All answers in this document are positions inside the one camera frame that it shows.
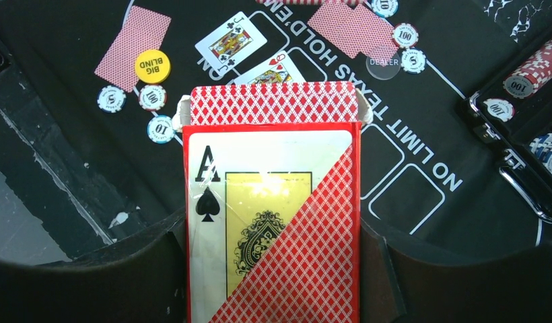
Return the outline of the yellow big blind button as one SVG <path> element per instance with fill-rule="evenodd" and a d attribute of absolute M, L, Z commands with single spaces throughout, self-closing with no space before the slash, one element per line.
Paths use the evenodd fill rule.
<path fill-rule="evenodd" d="M 165 81 L 172 70 L 168 56 L 157 49 L 145 50 L 135 60 L 135 74 L 145 83 Z"/>

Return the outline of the blue white loose chips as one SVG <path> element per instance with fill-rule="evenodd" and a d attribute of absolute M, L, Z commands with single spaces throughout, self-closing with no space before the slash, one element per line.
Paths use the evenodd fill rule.
<path fill-rule="evenodd" d="M 529 144 L 530 152 L 552 175 L 552 133 L 534 138 Z"/>

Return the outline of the playing card deck box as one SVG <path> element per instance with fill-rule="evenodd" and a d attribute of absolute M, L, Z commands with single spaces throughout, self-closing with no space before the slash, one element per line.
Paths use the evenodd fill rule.
<path fill-rule="evenodd" d="M 350 81 L 180 101 L 188 322 L 358 322 L 361 127 Z"/>

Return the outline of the black poker table mat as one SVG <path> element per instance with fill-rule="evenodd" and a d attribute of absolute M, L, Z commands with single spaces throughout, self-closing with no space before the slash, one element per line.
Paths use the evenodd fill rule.
<path fill-rule="evenodd" d="M 182 146 L 152 142 L 152 115 L 134 95 L 115 114 L 99 109 L 106 82 L 94 71 L 135 5 L 169 16 L 161 49 L 172 72 L 163 114 L 219 76 L 195 44 L 243 12 L 266 45 L 234 73 L 285 49 L 310 81 L 352 81 L 370 101 L 374 124 L 361 135 L 361 214 L 450 252 L 498 258 L 552 240 L 498 174 L 491 152 L 456 113 L 510 58 L 552 25 L 552 1 L 400 1 L 392 24 L 419 31 L 428 64 L 417 75 L 380 81 L 366 58 L 343 54 L 308 26 L 312 6 L 254 1 L 0 1 L 0 40 L 11 67 L 0 73 L 0 124 L 13 122 L 29 142 L 16 152 L 0 134 L 0 166 L 20 198 L 71 258 L 102 245 L 61 191 L 57 175 L 78 199 L 86 219 L 108 227 L 129 214 L 112 237 L 129 235 L 184 206 Z M 31 177 L 23 156 L 50 170 Z"/>

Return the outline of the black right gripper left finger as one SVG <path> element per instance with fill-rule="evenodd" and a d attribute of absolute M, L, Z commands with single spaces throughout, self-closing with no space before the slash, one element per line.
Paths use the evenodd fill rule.
<path fill-rule="evenodd" d="M 186 322 L 184 209 L 71 262 L 0 260 L 0 322 Z"/>

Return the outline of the red card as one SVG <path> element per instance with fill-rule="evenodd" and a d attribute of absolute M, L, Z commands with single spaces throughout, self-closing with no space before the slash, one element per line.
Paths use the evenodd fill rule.
<path fill-rule="evenodd" d="M 361 53 L 388 60 L 399 49 L 392 39 L 393 26 L 364 4 L 350 7 L 343 1 L 325 1 L 308 25 L 351 59 Z"/>

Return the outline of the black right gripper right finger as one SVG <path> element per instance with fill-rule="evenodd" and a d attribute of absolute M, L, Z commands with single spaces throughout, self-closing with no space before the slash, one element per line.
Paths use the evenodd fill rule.
<path fill-rule="evenodd" d="M 552 322 L 552 242 L 472 261 L 361 223 L 362 322 Z"/>

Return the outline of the clear dealer button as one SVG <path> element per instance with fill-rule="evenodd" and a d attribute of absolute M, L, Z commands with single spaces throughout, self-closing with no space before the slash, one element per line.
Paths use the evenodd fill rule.
<path fill-rule="evenodd" d="M 401 57 L 397 49 L 385 46 L 374 47 L 367 54 L 366 69 L 375 79 L 390 80 L 401 70 Z"/>

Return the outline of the white chip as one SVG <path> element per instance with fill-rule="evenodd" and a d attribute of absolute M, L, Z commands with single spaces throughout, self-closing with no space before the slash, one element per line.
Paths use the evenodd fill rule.
<path fill-rule="evenodd" d="M 147 84 L 138 95 L 140 107 L 147 111 L 158 111 L 166 105 L 167 92 L 162 85 Z"/>
<path fill-rule="evenodd" d="M 409 23 L 399 23 L 392 30 L 392 40 L 399 48 L 411 48 L 418 43 L 419 32 Z"/>
<path fill-rule="evenodd" d="M 487 113 L 502 122 L 510 121 L 515 115 L 514 105 L 505 99 L 489 98 L 483 103 L 487 107 Z"/>

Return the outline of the red card player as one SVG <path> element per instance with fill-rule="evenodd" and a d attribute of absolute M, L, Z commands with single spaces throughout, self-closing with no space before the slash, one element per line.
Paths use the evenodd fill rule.
<path fill-rule="evenodd" d="M 137 57 L 146 50 L 159 49 L 172 18 L 132 5 L 122 29 L 94 70 L 94 74 L 125 92 L 133 91 L 139 78 Z"/>

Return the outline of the jack of clubs card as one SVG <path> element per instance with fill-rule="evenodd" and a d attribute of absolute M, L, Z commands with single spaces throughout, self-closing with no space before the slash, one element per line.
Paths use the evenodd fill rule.
<path fill-rule="evenodd" d="M 239 11 L 196 43 L 195 48 L 222 76 L 266 43 L 267 39 L 261 31 Z"/>

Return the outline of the light blue chip row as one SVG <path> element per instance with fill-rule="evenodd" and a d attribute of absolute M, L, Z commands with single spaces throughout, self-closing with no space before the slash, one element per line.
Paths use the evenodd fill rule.
<path fill-rule="evenodd" d="M 147 136 L 157 144 L 168 143 L 173 140 L 176 131 L 169 116 L 157 115 L 147 124 Z"/>

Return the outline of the red poker chip stack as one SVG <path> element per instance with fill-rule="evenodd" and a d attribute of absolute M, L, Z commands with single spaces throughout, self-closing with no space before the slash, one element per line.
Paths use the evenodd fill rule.
<path fill-rule="evenodd" d="M 552 79 L 552 42 L 546 43 L 503 81 L 513 98 L 525 99 Z"/>

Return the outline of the queen of hearts card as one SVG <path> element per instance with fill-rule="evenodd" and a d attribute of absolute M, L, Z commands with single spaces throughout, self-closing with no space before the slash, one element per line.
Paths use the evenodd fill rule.
<path fill-rule="evenodd" d="M 306 80 L 289 55 L 281 50 L 271 58 L 235 78 L 236 85 L 303 83 Z"/>

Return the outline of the black poker chip case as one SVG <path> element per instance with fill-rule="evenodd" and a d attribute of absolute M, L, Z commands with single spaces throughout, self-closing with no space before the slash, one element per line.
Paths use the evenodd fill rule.
<path fill-rule="evenodd" d="M 492 151 L 499 174 L 539 219 L 552 224 L 552 175 L 529 148 L 534 138 L 552 133 L 552 79 L 525 99 L 513 98 L 503 88 L 506 77 L 548 42 L 552 42 L 552 26 L 512 55 L 506 65 L 459 106 L 458 113 L 471 132 Z M 502 122 L 488 114 L 483 102 L 489 98 L 512 103 L 514 117 Z"/>

